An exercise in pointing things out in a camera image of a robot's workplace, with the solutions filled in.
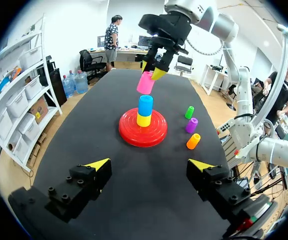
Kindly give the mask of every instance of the purple cup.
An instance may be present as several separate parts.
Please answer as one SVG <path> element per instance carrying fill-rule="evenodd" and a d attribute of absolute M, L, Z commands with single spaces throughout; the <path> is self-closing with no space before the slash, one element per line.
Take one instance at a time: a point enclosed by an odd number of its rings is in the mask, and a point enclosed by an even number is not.
<path fill-rule="evenodd" d="M 198 120 L 197 118 L 192 117 L 186 126 L 186 132 L 189 134 L 192 134 L 195 131 L 195 128 L 197 127 Z"/>

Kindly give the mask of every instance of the blue cup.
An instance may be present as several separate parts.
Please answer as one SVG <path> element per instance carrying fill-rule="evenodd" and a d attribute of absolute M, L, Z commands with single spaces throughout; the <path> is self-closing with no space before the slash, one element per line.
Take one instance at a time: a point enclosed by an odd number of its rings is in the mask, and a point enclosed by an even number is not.
<path fill-rule="evenodd" d="M 153 97 L 150 95 L 141 95 L 139 97 L 138 114 L 143 117 L 150 116 L 153 112 Z"/>

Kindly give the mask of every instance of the white plastic bin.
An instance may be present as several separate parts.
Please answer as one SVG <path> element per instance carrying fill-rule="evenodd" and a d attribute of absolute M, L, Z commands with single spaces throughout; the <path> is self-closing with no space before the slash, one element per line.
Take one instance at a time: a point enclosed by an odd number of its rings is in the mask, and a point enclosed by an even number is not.
<path fill-rule="evenodd" d="M 6 139 L 12 126 L 13 122 L 8 115 L 7 108 L 5 107 L 0 111 L 0 138 L 2 140 Z"/>
<path fill-rule="evenodd" d="M 19 160 L 23 163 L 25 156 L 28 153 L 28 145 L 23 139 L 23 136 L 20 134 L 20 132 L 18 131 L 14 132 L 10 143 L 13 146 L 15 145 L 15 148 L 13 149 L 14 155 L 18 157 Z"/>
<path fill-rule="evenodd" d="M 22 70 L 25 71 L 43 58 L 42 46 L 35 47 L 19 57 Z"/>
<path fill-rule="evenodd" d="M 28 100 L 25 93 L 25 88 L 19 89 L 15 94 L 13 94 L 7 104 L 7 109 L 15 117 L 19 118 L 21 114 L 28 107 Z"/>
<path fill-rule="evenodd" d="M 40 84 L 39 76 L 34 77 L 30 83 L 25 86 L 25 93 L 27 99 L 33 99 L 42 90 L 42 85 Z"/>
<path fill-rule="evenodd" d="M 30 141 L 35 139 L 40 130 L 35 120 L 35 116 L 31 113 L 26 113 L 18 129 L 22 135 L 25 135 Z"/>

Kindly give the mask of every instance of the orange cup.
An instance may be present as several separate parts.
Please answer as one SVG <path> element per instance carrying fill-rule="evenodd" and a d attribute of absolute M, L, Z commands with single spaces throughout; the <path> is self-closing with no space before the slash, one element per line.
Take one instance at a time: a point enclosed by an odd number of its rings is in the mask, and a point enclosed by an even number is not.
<path fill-rule="evenodd" d="M 197 146 L 199 141 L 200 141 L 200 135 L 194 133 L 193 136 L 191 136 L 188 142 L 186 143 L 186 146 L 188 147 L 188 149 L 193 150 Z"/>

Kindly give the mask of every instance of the yellow cup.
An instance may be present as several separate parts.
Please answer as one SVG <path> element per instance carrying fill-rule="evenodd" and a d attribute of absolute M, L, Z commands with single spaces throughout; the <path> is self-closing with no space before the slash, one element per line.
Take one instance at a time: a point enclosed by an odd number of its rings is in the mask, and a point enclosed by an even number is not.
<path fill-rule="evenodd" d="M 141 127 L 147 127 L 150 125 L 150 121 L 152 119 L 152 115 L 149 116 L 141 116 L 137 113 L 137 125 Z"/>

